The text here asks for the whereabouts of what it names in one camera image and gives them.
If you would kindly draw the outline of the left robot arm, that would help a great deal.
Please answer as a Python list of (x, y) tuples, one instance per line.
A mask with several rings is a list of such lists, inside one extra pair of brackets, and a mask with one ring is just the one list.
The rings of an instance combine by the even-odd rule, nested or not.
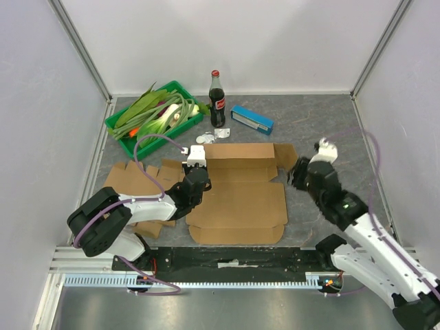
[(143, 239), (127, 226), (147, 221), (174, 221), (185, 217), (202, 202), (212, 184), (205, 166), (183, 165), (184, 178), (158, 195), (118, 194), (101, 188), (67, 219), (73, 246), (88, 257), (105, 252), (126, 259), (135, 270), (145, 270), (151, 254)]

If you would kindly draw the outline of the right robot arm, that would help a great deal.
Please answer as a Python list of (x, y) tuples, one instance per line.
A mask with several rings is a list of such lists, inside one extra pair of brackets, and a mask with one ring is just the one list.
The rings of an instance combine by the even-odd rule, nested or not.
[(359, 254), (332, 234), (317, 244), (316, 265), (334, 267), (379, 296), (403, 329), (439, 328), (439, 278), (421, 265), (383, 229), (369, 207), (342, 188), (331, 162), (301, 157), (288, 172), (289, 182), (309, 193), (327, 221), (359, 243)]

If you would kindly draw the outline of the large cardboard box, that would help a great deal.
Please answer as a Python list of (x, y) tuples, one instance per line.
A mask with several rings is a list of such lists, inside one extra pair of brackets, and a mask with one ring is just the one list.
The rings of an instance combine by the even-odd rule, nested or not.
[(275, 181), (293, 168), (292, 144), (244, 143), (204, 146), (212, 188), (189, 215), (192, 239), (204, 245), (273, 245), (288, 223), (285, 188)]

